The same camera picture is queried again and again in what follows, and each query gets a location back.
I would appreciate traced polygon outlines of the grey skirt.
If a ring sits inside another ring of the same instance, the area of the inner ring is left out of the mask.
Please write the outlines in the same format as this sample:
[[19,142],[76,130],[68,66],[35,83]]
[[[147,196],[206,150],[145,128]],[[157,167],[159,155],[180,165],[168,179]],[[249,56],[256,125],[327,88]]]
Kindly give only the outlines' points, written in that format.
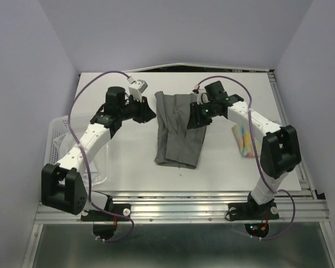
[[155,163],[160,166],[196,169],[203,147],[206,127],[187,129],[190,104],[197,101],[191,94],[167,95],[155,93],[157,154]]

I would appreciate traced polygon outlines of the floral pastel skirt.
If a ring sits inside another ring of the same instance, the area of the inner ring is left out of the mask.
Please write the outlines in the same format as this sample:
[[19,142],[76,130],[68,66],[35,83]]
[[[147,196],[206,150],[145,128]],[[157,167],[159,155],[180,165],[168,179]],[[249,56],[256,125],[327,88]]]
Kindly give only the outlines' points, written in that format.
[[249,131],[244,129],[240,125],[234,125],[232,127],[232,133],[237,142],[237,146],[238,146],[241,156],[242,157],[255,157],[251,135]]

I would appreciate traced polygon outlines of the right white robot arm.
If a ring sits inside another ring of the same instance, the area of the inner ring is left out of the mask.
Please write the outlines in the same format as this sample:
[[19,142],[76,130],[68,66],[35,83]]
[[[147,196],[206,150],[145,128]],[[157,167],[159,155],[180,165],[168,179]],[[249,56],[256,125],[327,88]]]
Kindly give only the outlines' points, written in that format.
[[216,81],[193,90],[197,101],[190,104],[188,129],[208,126],[212,119],[222,116],[250,133],[252,148],[260,178],[248,194],[244,203],[231,203],[226,220],[254,221],[279,219],[274,201],[275,195],[282,190],[284,178],[300,164],[302,157],[296,129],[275,123],[251,107],[237,94],[229,95],[221,81]]

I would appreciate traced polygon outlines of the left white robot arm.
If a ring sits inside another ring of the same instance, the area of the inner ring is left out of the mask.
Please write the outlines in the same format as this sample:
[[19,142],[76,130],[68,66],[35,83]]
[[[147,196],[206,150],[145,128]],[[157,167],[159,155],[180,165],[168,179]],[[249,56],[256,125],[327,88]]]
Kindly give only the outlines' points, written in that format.
[[110,87],[105,102],[89,121],[81,138],[72,135],[76,144],[54,164],[46,164],[41,171],[41,202],[47,207],[73,215],[93,209],[101,220],[109,219],[113,206],[106,201],[93,204],[92,183],[85,185],[83,174],[91,177],[89,164],[96,154],[121,128],[123,121],[147,123],[156,117],[143,96],[147,84],[138,80],[127,90]]

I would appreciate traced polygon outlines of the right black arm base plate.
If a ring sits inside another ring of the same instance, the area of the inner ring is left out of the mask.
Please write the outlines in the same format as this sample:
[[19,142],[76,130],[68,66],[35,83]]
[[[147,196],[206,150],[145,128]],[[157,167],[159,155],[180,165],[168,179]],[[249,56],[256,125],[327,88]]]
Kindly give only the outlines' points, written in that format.
[[279,213],[275,203],[255,205],[252,203],[229,203],[225,219],[228,221],[277,220]]

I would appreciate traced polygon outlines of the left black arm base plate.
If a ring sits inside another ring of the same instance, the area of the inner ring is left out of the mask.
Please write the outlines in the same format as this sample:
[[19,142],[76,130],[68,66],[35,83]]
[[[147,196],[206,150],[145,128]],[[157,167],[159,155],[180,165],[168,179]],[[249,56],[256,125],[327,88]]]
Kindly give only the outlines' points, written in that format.
[[[104,210],[108,210],[111,213],[118,214],[124,217],[130,217],[131,205],[129,203],[112,203],[106,205],[104,207]],[[113,222],[114,220],[128,221],[125,218],[108,215],[98,210],[88,210],[85,215],[81,214],[80,220],[82,222]]]

